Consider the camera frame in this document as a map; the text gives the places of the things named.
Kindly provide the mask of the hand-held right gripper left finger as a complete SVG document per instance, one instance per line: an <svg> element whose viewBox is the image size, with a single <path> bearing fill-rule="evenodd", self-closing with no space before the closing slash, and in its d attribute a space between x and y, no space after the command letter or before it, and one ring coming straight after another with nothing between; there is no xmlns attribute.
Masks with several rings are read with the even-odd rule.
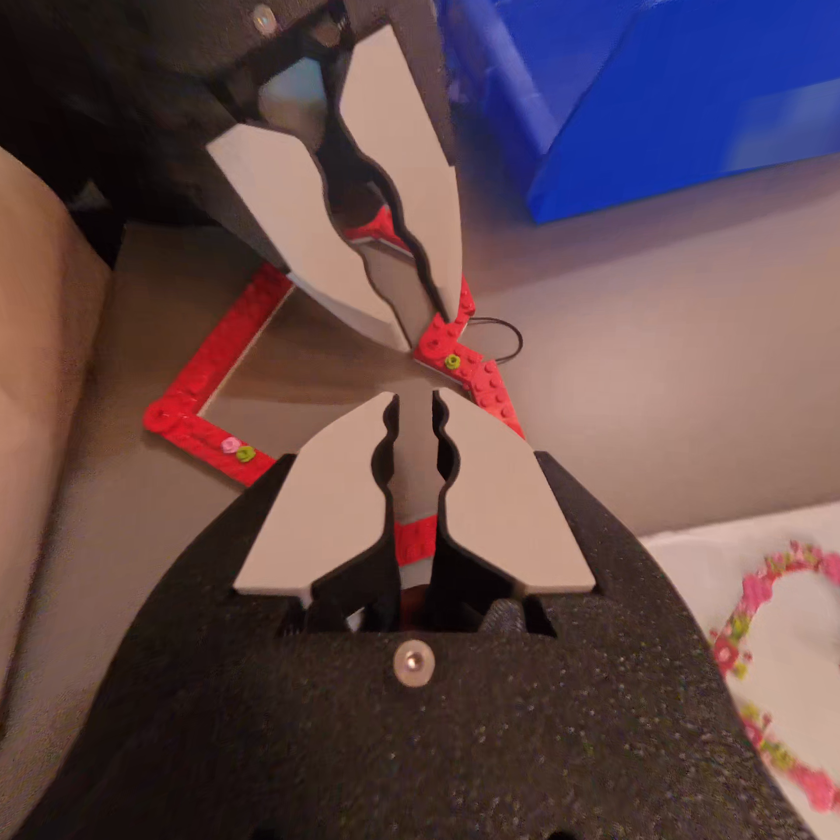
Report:
<svg viewBox="0 0 840 840"><path fill-rule="evenodd" d="M241 595L367 610L369 627L396 627L394 443L400 398L377 396L340 416L298 452L234 581Z"/></svg>

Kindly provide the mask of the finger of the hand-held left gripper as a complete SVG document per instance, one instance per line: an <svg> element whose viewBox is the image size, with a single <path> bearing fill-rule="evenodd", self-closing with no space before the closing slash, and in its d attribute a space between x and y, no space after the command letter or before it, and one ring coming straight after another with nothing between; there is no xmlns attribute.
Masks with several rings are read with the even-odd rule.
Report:
<svg viewBox="0 0 840 840"><path fill-rule="evenodd" d="M455 321L463 276L456 170L392 24L332 56L329 126L381 189L437 313Z"/></svg>
<svg viewBox="0 0 840 840"><path fill-rule="evenodd" d="M241 65L206 82L235 120L206 145L217 167L274 246L291 281L365 338L411 349L367 263L336 225L316 152L329 115L322 70L297 60L268 70Z"/></svg>

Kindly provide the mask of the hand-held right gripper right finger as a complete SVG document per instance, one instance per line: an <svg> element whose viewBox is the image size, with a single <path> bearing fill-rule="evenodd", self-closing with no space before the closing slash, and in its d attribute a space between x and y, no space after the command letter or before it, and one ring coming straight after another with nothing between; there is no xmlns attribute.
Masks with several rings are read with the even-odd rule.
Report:
<svg viewBox="0 0 840 840"><path fill-rule="evenodd" d="M449 389L432 396L437 501L427 617L477 627L494 602L588 595L594 574L532 447Z"/></svg>

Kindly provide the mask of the red brick heart frame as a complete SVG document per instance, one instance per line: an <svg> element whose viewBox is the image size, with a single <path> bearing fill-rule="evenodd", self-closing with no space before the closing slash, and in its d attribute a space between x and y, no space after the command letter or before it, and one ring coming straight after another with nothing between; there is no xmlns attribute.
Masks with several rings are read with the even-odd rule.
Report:
<svg viewBox="0 0 840 840"><path fill-rule="evenodd" d="M220 444L232 435L206 420L204 413L292 292L286 275L268 263L260 267L163 396L146 408L143 427L237 483L252 486L275 460L257 448L255 459L247 464L240 464L235 455L225 455ZM413 359L459 384L475 404L524 438L499 362L458 342L469 325L479 322L499 320L476 317L476 304L463 278L454 325L446 327L435 316L418 340ZM445 357L452 353L461 357L457 371L444 366Z"/></svg>

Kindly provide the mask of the grey desk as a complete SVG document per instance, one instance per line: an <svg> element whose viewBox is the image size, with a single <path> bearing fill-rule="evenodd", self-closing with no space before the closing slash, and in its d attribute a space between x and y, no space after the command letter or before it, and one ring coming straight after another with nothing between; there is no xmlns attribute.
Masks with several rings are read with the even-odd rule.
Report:
<svg viewBox="0 0 840 840"><path fill-rule="evenodd" d="M534 226L494 154L460 157L478 313L518 327L527 437L639 534L838 497L838 159ZM145 596L242 488L144 409L257 259L216 228L131 225L7 693L69 729Z"/></svg>

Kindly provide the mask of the white heart print instruction booklet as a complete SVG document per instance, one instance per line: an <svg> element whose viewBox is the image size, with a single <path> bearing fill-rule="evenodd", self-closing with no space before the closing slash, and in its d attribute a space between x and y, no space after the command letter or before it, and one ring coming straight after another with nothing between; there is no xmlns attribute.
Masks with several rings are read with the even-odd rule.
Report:
<svg viewBox="0 0 840 840"><path fill-rule="evenodd" d="M763 767L838 839L838 503L644 538L714 648Z"/></svg>

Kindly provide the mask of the blue plastic bin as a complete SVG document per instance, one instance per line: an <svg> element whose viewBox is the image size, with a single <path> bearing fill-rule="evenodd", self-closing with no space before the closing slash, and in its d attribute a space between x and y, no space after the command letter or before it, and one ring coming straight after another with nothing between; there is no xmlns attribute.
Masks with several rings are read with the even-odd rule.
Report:
<svg viewBox="0 0 840 840"><path fill-rule="evenodd" d="M839 149L838 1L449 1L450 97L537 224Z"/></svg>

